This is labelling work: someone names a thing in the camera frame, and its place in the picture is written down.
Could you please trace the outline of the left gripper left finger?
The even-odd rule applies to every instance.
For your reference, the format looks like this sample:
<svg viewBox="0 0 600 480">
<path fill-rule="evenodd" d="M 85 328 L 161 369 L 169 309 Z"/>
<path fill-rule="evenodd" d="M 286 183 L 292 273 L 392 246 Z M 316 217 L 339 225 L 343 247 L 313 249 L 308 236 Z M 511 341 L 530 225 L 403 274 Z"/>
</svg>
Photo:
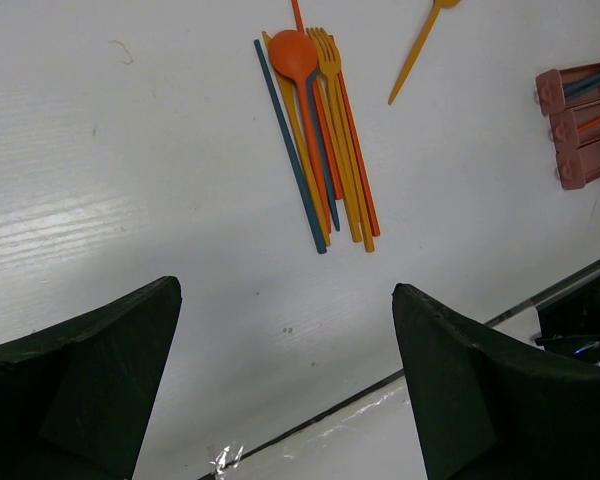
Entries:
<svg viewBox="0 0 600 480">
<path fill-rule="evenodd" d="M 130 479 L 174 338 L 161 277 L 0 345 L 0 479 Z"/>
</svg>

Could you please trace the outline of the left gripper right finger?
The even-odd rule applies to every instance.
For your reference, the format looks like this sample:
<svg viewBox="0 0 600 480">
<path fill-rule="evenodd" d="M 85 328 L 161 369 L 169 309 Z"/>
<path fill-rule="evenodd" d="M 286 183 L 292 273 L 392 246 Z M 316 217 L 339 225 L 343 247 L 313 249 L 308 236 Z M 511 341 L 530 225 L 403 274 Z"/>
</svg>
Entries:
<svg viewBox="0 0 600 480">
<path fill-rule="evenodd" d="M 431 479 L 600 479 L 600 367 L 546 352 L 409 284 L 392 312 Z"/>
</svg>

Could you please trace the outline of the blue spoon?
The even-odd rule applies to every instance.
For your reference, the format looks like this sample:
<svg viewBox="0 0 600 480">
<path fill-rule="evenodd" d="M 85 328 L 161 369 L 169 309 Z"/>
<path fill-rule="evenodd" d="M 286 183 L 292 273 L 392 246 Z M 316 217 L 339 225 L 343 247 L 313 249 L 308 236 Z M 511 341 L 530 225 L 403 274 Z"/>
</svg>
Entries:
<svg viewBox="0 0 600 480">
<path fill-rule="evenodd" d="M 599 83 L 599 82 L 600 82 L 600 73 L 597 73 L 588 78 L 566 84 L 563 87 L 563 91 L 564 91 L 565 96 L 569 96 L 569 95 L 573 95 L 577 91 L 581 91 L 581 90 L 585 89 L 586 87 L 589 87 L 589 86 L 591 86 L 595 83 Z"/>
</svg>

